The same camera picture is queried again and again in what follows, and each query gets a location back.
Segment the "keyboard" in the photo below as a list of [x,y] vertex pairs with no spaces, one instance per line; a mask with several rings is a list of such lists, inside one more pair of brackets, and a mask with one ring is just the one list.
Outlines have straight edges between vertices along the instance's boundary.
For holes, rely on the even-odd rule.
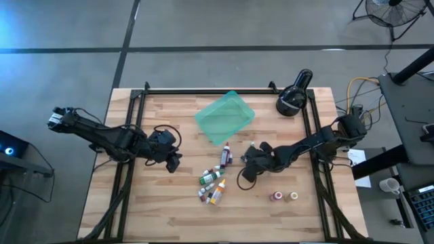
[[412,190],[408,193],[415,217],[425,228],[434,230],[434,185]]

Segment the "concrete floor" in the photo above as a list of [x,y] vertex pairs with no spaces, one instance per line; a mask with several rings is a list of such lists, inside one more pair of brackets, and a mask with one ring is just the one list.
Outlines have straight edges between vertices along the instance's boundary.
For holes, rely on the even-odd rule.
[[[0,48],[121,47],[133,2],[0,1]],[[130,46],[388,44],[387,29],[370,20],[349,23],[357,4],[358,0],[142,0]],[[434,43],[434,33],[427,31],[433,23],[432,15],[426,14],[396,44]],[[401,70],[424,51],[392,50],[388,70]],[[386,52],[135,53],[127,55],[120,87],[142,87],[145,81],[151,87],[264,87],[269,81],[287,86],[301,69],[309,68],[314,73],[311,86],[331,87],[335,100],[341,100],[353,77],[384,73]],[[3,226],[4,243],[75,239],[95,154],[86,141],[56,134],[46,123],[55,106],[83,107],[103,119],[118,61],[118,53],[0,54],[0,103],[8,104],[2,108],[0,129],[32,142],[56,168],[53,201],[20,195]],[[362,91],[373,88],[369,83]],[[372,101],[379,96],[375,91],[356,103],[375,107]],[[357,147],[400,144],[388,108],[383,106],[381,112],[380,123]],[[35,192],[49,194],[50,179],[30,181]],[[397,215],[397,208],[390,208],[389,216],[379,217],[374,206],[384,203],[361,202],[367,223]],[[406,236],[406,241],[421,242],[417,230],[394,231],[384,235],[368,225],[377,240],[400,242],[400,236]]]

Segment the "paint bottle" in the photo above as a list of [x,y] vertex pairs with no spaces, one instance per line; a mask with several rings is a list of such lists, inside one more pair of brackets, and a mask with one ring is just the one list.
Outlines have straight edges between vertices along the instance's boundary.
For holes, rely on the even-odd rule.
[[214,169],[220,169],[220,166],[217,165],[217,166],[214,166],[213,168],[211,168],[211,169],[209,169],[209,170],[205,170],[205,171],[203,172],[203,176],[206,176],[206,175],[208,175],[208,174],[214,172]]
[[228,164],[232,164],[232,161],[233,161],[233,156],[232,156],[232,153],[230,153]]
[[290,201],[294,201],[298,198],[298,194],[297,192],[291,192],[290,194],[288,194],[285,197],[285,202],[290,202]]
[[205,201],[205,196],[203,195],[203,193],[201,191],[199,191],[199,198],[201,199],[202,202]]
[[219,200],[222,198],[223,189],[224,189],[224,183],[226,182],[226,179],[223,179],[221,183],[219,183],[217,189],[214,191],[214,194],[211,197],[211,203],[214,205],[217,205]]
[[212,193],[208,193],[208,197],[206,198],[206,204],[210,203],[212,198]]
[[226,164],[229,162],[229,155],[231,154],[229,150],[229,142],[226,142],[226,146],[224,146],[222,151],[222,158],[220,160],[220,169],[224,169]]
[[215,185],[214,183],[211,183],[211,184],[207,185],[206,187],[203,187],[203,188],[201,189],[201,192],[202,192],[202,193],[205,193],[205,192],[211,190],[211,188],[213,188],[214,185]]
[[282,199],[282,192],[274,192],[271,196],[270,196],[270,200],[271,201],[278,201],[280,199]]
[[220,178],[220,177],[222,176],[222,174],[224,174],[224,170],[219,170],[219,171],[217,171],[217,172],[215,172],[215,173],[210,173],[210,174],[208,174],[208,175],[206,175],[206,176],[202,176],[202,177],[199,179],[199,183],[200,183],[201,185],[211,183],[211,182],[213,182],[215,179]]

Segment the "white paper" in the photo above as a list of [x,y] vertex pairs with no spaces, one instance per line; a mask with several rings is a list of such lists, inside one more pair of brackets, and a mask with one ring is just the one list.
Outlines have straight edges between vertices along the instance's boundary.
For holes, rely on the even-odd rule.
[[[361,162],[366,161],[365,151],[364,150],[350,149],[348,151],[348,158],[353,161],[353,166],[357,165]],[[359,187],[371,188],[371,181],[369,179],[369,176],[366,176],[366,177],[363,177],[363,178],[356,180],[355,185],[359,186]]]

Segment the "bottle cap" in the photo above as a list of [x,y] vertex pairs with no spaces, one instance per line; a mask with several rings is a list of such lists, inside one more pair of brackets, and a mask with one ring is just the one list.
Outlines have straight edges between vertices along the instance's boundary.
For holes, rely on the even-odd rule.
[[221,187],[221,188],[224,188],[225,187],[224,183],[226,183],[226,179],[223,179],[222,182],[219,183],[218,186]]
[[281,199],[281,198],[282,198],[282,192],[275,192],[275,193],[274,193],[274,197],[275,197],[276,199]]
[[298,198],[297,192],[291,192],[290,196],[292,200],[296,200]]

